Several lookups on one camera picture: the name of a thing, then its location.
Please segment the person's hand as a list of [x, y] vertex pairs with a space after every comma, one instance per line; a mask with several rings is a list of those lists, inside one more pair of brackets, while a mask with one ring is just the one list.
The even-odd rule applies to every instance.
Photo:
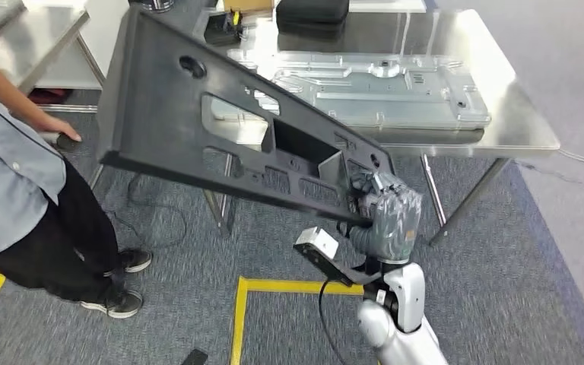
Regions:
[[59, 137], [60, 135], [64, 135], [72, 141], [82, 142], [82, 137], [69, 123], [49, 114], [42, 115], [30, 124], [44, 139], [49, 139], [51, 136]]

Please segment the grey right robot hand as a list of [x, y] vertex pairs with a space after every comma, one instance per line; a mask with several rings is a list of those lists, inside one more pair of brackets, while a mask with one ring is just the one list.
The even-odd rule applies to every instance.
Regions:
[[357, 173], [351, 184], [363, 193], [360, 207], [373, 220], [368, 228], [348, 229], [353, 247], [381, 262], [408, 262], [421, 220], [422, 194], [397, 176], [384, 172]]

